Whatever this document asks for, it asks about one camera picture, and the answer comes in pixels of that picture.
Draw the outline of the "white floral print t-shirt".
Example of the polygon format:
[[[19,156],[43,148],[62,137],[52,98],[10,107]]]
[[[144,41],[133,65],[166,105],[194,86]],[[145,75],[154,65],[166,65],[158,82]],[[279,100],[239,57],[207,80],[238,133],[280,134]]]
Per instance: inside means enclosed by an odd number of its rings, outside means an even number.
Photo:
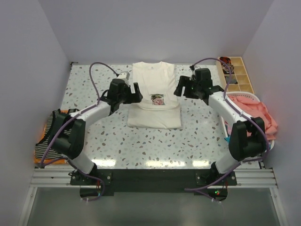
[[[129,127],[178,129],[181,124],[181,107],[174,95],[175,65],[159,62],[138,62],[132,65],[133,82],[139,85],[143,98],[129,107]]]

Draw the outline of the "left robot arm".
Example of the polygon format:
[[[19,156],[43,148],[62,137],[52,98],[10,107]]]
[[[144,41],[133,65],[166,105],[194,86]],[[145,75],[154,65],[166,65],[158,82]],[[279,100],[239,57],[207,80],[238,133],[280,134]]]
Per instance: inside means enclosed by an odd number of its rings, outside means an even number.
[[[81,180],[87,185],[97,181],[97,166],[83,151],[85,134],[92,124],[111,116],[120,105],[139,103],[143,96],[137,82],[134,92],[126,78],[115,78],[102,94],[97,92],[97,102],[73,114],[60,113],[54,121],[46,151],[53,149],[81,173]]]

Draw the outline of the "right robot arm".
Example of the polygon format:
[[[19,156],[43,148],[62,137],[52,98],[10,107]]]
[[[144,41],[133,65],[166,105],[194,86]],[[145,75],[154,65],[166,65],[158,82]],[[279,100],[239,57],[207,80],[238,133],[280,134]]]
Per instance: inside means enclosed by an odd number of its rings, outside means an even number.
[[[231,126],[228,152],[212,163],[207,186],[220,185],[241,163],[257,161],[269,153],[264,120],[245,113],[221,86],[214,85],[209,69],[197,69],[190,77],[180,76],[174,94],[202,100]]]

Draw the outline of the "pink black rolled socks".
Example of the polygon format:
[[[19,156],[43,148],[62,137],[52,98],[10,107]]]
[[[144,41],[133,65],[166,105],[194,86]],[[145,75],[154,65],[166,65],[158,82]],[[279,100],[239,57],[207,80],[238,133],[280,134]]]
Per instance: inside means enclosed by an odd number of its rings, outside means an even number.
[[[222,65],[222,71],[224,74],[234,74],[235,68],[232,64]]]

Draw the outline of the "red black rolled socks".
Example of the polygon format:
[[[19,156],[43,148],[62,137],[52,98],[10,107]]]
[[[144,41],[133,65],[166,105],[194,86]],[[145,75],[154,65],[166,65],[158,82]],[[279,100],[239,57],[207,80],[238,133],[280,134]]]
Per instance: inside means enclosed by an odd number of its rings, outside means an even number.
[[[231,59],[229,57],[222,56],[222,57],[219,57],[219,59],[228,65],[232,64]]]

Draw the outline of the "grey rolled socks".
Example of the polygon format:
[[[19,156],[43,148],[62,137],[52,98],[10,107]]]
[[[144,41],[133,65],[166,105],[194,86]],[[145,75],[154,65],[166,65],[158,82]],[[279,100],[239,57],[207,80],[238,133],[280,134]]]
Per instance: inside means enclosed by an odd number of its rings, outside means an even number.
[[[226,81],[226,83],[228,84],[238,84],[238,81],[237,81],[237,79],[236,79],[236,77],[235,76],[232,76],[232,77],[230,77],[230,76],[225,76],[225,81]]]

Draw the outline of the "wooden compartment organizer box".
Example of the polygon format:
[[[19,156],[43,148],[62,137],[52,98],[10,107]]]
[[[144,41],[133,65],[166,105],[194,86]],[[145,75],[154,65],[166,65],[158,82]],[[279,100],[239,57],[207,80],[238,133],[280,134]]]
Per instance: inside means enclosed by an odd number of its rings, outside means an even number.
[[[228,92],[242,91],[242,92],[249,92],[254,94],[254,90],[250,82],[249,76],[247,74],[242,57],[229,56],[229,58],[231,59],[232,65],[235,68],[235,73],[232,74],[232,76],[236,77],[238,84],[229,84],[227,91]],[[225,81],[225,76],[229,76],[229,74],[223,73],[222,65],[223,63],[216,61],[219,78],[222,84],[221,87],[225,89],[227,85]]]

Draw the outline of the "salmon orange garment in basket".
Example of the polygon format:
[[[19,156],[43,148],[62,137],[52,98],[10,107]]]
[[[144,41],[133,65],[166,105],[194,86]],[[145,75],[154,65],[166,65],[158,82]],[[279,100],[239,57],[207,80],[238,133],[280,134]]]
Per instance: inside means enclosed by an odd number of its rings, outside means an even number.
[[[254,118],[261,117],[265,125],[265,133],[268,140],[275,140],[278,124],[268,112],[266,105],[258,100],[244,96],[230,95],[229,98],[245,113]]]

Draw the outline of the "white plastic laundry basket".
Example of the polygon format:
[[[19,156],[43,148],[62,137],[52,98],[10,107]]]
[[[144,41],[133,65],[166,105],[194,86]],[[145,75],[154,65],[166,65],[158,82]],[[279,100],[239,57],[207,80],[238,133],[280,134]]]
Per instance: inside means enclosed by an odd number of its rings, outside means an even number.
[[[228,96],[230,95],[234,95],[234,96],[244,96],[244,97],[248,97],[248,98],[251,98],[252,100],[258,100],[260,101],[260,99],[252,94],[252,93],[249,93],[249,92],[228,92],[227,93]],[[268,140],[269,141],[269,147],[270,147],[270,150],[274,147],[274,144],[275,144],[275,141],[274,140]]]

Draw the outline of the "black white striped folded shirt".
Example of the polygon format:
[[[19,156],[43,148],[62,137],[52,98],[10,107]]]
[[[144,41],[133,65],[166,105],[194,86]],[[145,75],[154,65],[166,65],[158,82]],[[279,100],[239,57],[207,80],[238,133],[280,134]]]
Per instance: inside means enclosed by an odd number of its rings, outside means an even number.
[[[49,140],[49,135],[51,132],[51,129],[53,128],[54,122],[58,116],[59,113],[75,113],[79,111],[79,109],[73,108],[69,110],[61,110],[57,109],[54,110],[47,118],[46,125],[44,127],[43,133],[41,140],[35,145],[34,149],[34,159],[36,162],[40,162],[42,159],[47,147],[48,147],[48,140]]]

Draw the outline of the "aluminium table frame rail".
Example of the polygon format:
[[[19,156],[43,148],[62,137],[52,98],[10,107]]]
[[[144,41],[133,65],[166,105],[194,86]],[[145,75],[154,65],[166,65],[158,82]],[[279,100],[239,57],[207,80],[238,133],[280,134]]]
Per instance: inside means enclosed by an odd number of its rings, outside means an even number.
[[[158,185],[175,187],[201,187],[208,184],[209,169],[99,169],[98,178],[106,186],[116,183],[130,186]],[[31,178],[32,187],[93,187],[95,179],[83,176],[72,169],[35,169]],[[241,188],[275,188],[277,182],[271,169],[237,169],[215,183]]]

